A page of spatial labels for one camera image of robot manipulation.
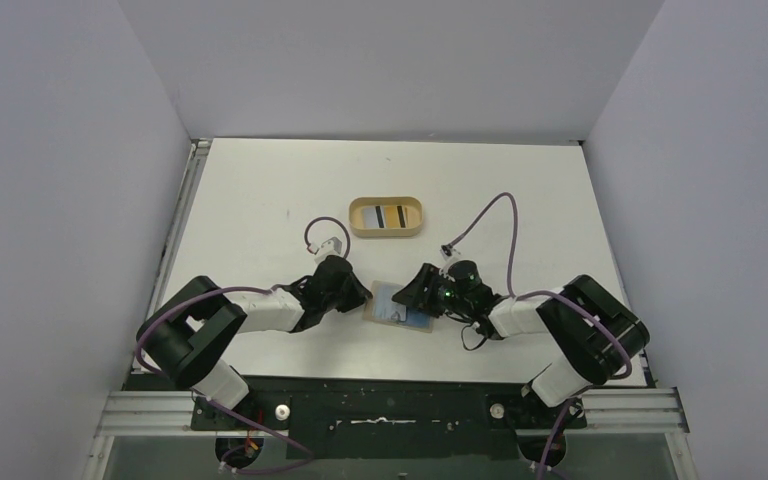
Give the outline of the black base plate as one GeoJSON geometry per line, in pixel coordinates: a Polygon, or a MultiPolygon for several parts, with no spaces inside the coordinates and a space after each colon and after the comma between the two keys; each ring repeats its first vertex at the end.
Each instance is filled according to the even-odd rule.
{"type": "Polygon", "coordinates": [[[247,378],[236,412],[296,441],[291,461],[537,460],[565,455],[564,430],[587,425],[580,399],[547,407],[515,383],[247,378]]]}

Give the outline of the oval wooden tray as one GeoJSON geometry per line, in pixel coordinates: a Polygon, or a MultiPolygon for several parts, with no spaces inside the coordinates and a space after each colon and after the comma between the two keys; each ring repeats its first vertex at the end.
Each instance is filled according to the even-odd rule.
{"type": "Polygon", "coordinates": [[[359,238],[410,238],[423,228],[422,203],[412,196],[358,197],[348,207],[352,233],[359,238]]]}

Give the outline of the white striped card in tray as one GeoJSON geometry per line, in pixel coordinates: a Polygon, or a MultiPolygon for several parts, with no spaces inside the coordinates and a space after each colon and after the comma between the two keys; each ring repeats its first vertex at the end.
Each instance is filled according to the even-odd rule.
{"type": "Polygon", "coordinates": [[[386,215],[380,205],[365,206],[361,213],[365,229],[383,229],[386,227],[386,215]]]}

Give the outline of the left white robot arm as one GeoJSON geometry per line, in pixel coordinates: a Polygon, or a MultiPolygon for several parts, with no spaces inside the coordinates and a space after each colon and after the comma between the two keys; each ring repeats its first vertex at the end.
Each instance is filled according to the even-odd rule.
{"type": "Polygon", "coordinates": [[[201,275],[144,321],[136,333],[135,357],[175,387],[233,409],[250,393],[243,377],[222,359],[237,334],[300,333],[332,311],[348,313],[371,299],[351,263],[334,255],[318,263],[313,274],[269,289],[221,288],[201,275]]]}

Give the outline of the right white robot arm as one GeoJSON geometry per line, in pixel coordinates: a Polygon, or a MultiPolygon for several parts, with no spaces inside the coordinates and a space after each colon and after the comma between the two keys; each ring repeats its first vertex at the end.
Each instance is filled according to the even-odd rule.
{"type": "Polygon", "coordinates": [[[522,390],[548,407],[627,377],[632,357],[651,340],[643,321],[586,274],[560,288],[504,296],[483,282],[471,260],[444,268],[425,263],[391,299],[430,317],[453,316],[487,340],[550,335],[559,356],[522,390]]]}

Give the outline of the left side aluminium rail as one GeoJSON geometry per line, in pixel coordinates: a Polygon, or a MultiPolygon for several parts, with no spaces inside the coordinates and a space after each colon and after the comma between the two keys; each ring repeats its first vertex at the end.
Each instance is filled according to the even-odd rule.
{"type": "Polygon", "coordinates": [[[190,155],[178,189],[173,216],[163,243],[158,269],[154,278],[151,295],[142,325],[163,304],[177,251],[198,189],[198,184],[211,150],[213,138],[199,138],[191,141],[190,155]]]}

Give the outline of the yellow striped card in tray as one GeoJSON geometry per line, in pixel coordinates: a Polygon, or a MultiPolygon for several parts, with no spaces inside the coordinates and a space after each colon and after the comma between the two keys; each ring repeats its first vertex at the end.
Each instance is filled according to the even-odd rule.
{"type": "Polygon", "coordinates": [[[386,227],[403,229],[407,227],[406,212],[402,205],[387,205],[382,208],[386,227]]]}

